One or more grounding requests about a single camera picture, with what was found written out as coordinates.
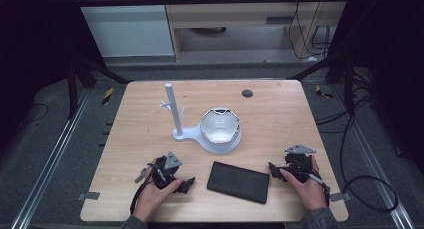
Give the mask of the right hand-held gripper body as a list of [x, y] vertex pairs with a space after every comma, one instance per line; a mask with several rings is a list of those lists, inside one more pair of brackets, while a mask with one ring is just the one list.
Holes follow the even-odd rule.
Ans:
[[315, 149], [304, 145], [294, 145], [285, 149], [287, 155], [285, 161], [288, 167], [286, 168], [299, 182], [305, 183], [309, 175], [313, 173], [312, 155], [316, 152]]

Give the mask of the grey tape piece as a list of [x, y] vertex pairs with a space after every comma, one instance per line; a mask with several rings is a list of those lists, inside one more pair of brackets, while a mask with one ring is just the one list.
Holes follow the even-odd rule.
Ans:
[[352, 199], [351, 195], [348, 192], [346, 192], [346, 193], [342, 193], [342, 192], [334, 193], [334, 194], [331, 194], [329, 196], [329, 198], [332, 202], [348, 201], [348, 200]]
[[100, 197], [100, 193], [99, 192], [82, 192], [79, 193], [78, 196], [76, 197], [77, 200], [79, 201], [85, 201], [85, 200], [97, 200]]

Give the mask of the wooden shelf cabinet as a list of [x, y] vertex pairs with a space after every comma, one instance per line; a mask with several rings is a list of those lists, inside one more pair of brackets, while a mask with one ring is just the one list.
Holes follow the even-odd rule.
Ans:
[[281, 25], [286, 28], [295, 55], [312, 51], [310, 42], [317, 27], [336, 26], [346, 3], [293, 2], [209, 5], [169, 5], [170, 27], [188, 28]]

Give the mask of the white cabinet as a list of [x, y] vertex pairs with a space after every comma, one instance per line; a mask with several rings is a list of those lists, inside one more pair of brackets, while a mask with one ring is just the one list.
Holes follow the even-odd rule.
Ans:
[[173, 56], [165, 7], [81, 8], [104, 58]]

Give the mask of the person's left hand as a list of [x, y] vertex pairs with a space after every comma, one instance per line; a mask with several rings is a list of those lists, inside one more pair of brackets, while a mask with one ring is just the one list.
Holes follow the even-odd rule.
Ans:
[[159, 189], [151, 178], [146, 178], [143, 182], [143, 190], [137, 198], [137, 202], [132, 215], [140, 221], [146, 223], [155, 213], [161, 204], [171, 195], [182, 183], [181, 179], [172, 181], [167, 187]]

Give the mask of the white cup with shiny rim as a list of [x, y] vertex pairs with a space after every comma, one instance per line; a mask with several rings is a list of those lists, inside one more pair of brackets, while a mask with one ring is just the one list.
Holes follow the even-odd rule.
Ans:
[[238, 116], [227, 108], [214, 108], [205, 113], [200, 129], [205, 138], [214, 144], [232, 142], [240, 132]]

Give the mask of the black metal stand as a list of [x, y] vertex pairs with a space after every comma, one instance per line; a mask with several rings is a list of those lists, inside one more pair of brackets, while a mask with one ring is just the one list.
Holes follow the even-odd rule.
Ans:
[[79, 54], [72, 54], [68, 59], [67, 66], [69, 119], [74, 117], [78, 109], [76, 81], [79, 80], [84, 88], [93, 88], [96, 85], [96, 80], [91, 73], [92, 70], [103, 74], [119, 84], [130, 83], [130, 80], [113, 73], [105, 66], [101, 66], [99, 63]]
[[313, 74], [323, 67], [328, 67], [329, 71], [325, 76], [325, 80], [332, 84], [337, 82], [341, 77], [344, 77], [344, 106], [350, 115], [354, 114], [353, 102], [353, 76], [354, 65], [353, 60], [346, 52], [336, 52], [327, 56], [325, 59], [313, 64], [306, 70], [287, 77], [287, 80], [303, 80], [308, 75]]

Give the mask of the yellow black striped tape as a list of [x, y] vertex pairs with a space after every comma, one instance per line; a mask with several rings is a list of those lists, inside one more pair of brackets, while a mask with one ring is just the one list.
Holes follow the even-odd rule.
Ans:
[[329, 85], [316, 85], [315, 93], [323, 98], [332, 99], [333, 93]]
[[110, 100], [110, 98], [111, 98], [111, 96], [113, 94], [113, 91], [114, 91], [114, 88], [113, 87], [108, 88], [106, 90], [105, 95], [104, 95], [104, 97], [102, 99], [102, 105], [107, 105], [108, 104], [108, 102], [109, 102], [109, 100]]

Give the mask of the black phone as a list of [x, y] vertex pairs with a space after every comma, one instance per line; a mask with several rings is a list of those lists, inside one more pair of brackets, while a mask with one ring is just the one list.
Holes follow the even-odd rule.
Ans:
[[214, 161], [207, 189], [237, 198], [265, 204], [268, 198], [269, 175]]

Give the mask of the person's right hand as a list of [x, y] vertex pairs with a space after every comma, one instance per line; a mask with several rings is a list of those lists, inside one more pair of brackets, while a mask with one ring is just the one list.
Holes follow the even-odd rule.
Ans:
[[327, 208], [323, 187], [315, 180], [309, 178], [305, 183], [298, 181], [290, 172], [281, 169], [280, 174], [294, 188], [301, 204], [308, 210], [314, 211]]

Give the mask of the white stand with pole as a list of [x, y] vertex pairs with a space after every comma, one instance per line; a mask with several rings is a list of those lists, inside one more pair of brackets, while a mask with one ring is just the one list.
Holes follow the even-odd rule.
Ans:
[[203, 117], [201, 118], [198, 125], [194, 127], [184, 127], [182, 125], [182, 117], [183, 117], [184, 110], [181, 110], [181, 111], [178, 110], [176, 97], [174, 95], [173, 85], [171, 83], [165, 83], [164, 87], [165, 87], [166, 95], [168, 97], [168, 101], [167, 102], [162, 101], [161, 107], [168, 108], [172, 113], [174, 124], [175, 124], [175, 128], [172, 132], [172, 136], [176, 141], [187, 141], [187, 140], [195, 141], [204, 150], [208, 151], [209, 153], [218, 154], [218, 155], [227, 154], [231, 152], [232, 150], [234, 150], [240, 144], [242, 139], [241, 125], [240, 125], [240, 132], [238, 136], [232, 142], [224, 143], [224, 144], [214, 144], [209, 142], [205, 138], [205, 136], [202, 134], [200, 129], [200, 122]]

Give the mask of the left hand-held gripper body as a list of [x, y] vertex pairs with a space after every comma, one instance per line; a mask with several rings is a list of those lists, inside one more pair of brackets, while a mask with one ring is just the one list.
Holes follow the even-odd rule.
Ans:
[[182, 162], [173, 153], [169, 152], [156, 159], [152, 165], [152, 179], [155, 186], [159, 189], [166, 188], [171, 182], [176, 180], [174, 174], [177, 172]]

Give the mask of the metal floor rail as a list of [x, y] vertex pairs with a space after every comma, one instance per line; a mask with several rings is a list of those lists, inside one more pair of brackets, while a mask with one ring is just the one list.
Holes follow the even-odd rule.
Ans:
[[43, 198], [51, 178], [65, 152], [68, 143], [74, 133], [74, 130], [86, 108], [87, 101], [92, 90], [83, 89], [81, 96], [77, 101], [77, 109], [72, 117], [70, 117], [61, 131], [46, 163], [44, 164], [31, 192], [27, 196], [25, 203], [21, 207], [19, 213], [14, 218], [10, 229], [27, 229], [35, 211], [37, 210], [41, 199]]
[[[393, 183], [389, 179], [387, 173], [384, 171], [383, 167], [377, 160], [377, 157], [372, 152], [370, 144], [368, 143], [365, 134], [357, 121], [354, 121], [351, 124], [351, 131], [358, 146], [358, 150], [360, 151], [370, 174], [373, 177], [381, 179], [383, 182], [386, 182], [390, 186], [393, 186]], [[396, 227], [398, 229], [416, 229], [401, 199], [398, 197], [395, 191], [390, 191], [389, 188], [383, 185], [381, 182], [377, 183], [377, 188], [385, 203], [385, 206], [387, 208], [392, 207], [390, 215]]]

